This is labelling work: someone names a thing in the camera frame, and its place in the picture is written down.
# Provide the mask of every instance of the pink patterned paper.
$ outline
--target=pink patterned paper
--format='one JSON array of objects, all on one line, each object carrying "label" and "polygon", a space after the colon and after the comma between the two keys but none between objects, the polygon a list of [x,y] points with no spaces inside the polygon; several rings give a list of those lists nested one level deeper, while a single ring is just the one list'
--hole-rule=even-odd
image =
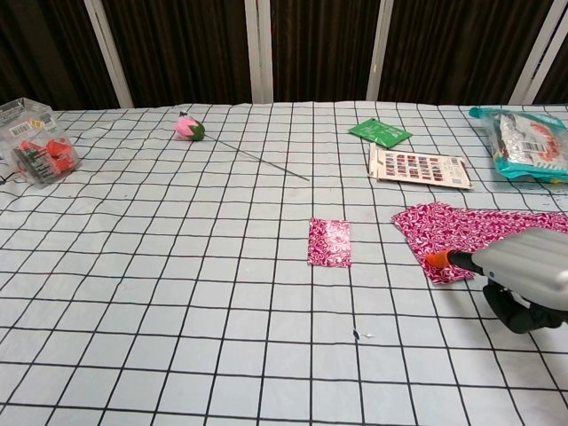
[{"label": "pink patterned paper", "polygon": [[393,216],[422,269],[435,283],[470,278],[473,272],[457,266],[438,269],[426,263],[425,255],[456,249],[474,252],[528,227],[568,233],[564,213],[456,209],[441,202],[419,204]]},{"label": "pink patterned paper", "polygon": [[310,220],[308,263],[337,268],[351,267],[351,238],[346,220]]}]

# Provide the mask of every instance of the brown curtain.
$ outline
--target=brown curtain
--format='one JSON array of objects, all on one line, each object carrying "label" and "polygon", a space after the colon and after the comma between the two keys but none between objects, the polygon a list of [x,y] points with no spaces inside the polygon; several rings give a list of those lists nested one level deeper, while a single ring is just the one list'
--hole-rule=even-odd
[{"label": "brown curtain", "polygon": [[380,2],[271,0],[275,101],[364,99]]},{"label": "brown curtain", "polygon": [[568,36],[542,82],[534,103],[568,104]]},{"label": "brown curtain", "polygon": [[379,100],[508,103],[552,0],[397,0]]},{"label": "brown curtain", "polygon": [[136,107],[250,102],[243,0],[104,0]]},{"label": "brown curtain", "polygon": [[4,0],[0,36],[0,104],[23,96],[54,109],[118,107],[83,2]]}]

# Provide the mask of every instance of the table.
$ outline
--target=table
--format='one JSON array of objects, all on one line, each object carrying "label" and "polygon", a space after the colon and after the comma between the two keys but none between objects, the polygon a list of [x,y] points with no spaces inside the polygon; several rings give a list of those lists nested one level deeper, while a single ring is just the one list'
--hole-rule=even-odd
[{"label": "table", "polygon": [[[179,111],[309,181],[176,140]],[[482,278],[433,286],[391,223],[432,201],[568,211],[566,185],[499,176],[467,111],[58,113],[81,168],[0,186],[0,425],[565,424],[568,327],[513,335]],[[475,188],[369,180],[347,130],[376,116],[414,134],[398,149],[467,157]],[[307,264],[310,217],[350,221],[351,269]]]}]

